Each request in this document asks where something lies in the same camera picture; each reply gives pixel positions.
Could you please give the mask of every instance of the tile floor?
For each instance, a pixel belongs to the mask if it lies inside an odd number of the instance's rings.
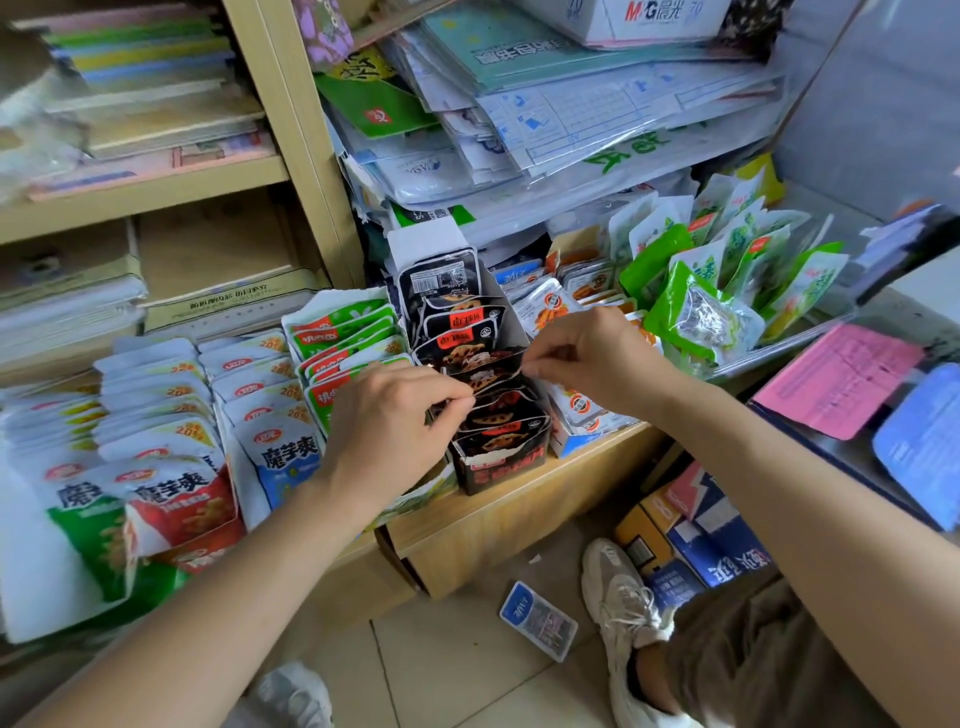
[[[419,595],[305,656],[330,689],[337,728],[613,728],[603,643],[580,598],[580,556],[614,523],[588,514],[456,594]],[[562,664],[500,620],[517,580],[579,623]]]

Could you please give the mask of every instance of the m&g box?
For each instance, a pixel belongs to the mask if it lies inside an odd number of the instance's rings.
[[[524,10],[581,45],[629,48],[707,40],[731,0],[516,0]]]

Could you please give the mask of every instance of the pink paper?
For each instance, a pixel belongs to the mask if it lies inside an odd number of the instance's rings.
[[[838,440],[850,440],[924,358],[900,339],[843,324],[802,353],[754,401]]]

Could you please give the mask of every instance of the plastic packaging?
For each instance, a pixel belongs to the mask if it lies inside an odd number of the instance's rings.
[[[717,291],[678,263],[643,322],[648,331],[683,353],[728,364],[752,350],[763,333],[759,314]]]

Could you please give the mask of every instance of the hand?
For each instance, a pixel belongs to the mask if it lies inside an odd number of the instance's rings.
[[[426,410],[444,400],[426,425]],[[359,497],[372,520],[444,456],[473,402],[468,384],[430,367],[371,364],[337,392],[323,475]]]
[[[557,319],[523,356],[523,373],[574,389],[613,412],[657,423],[684,375],[615,307]]]

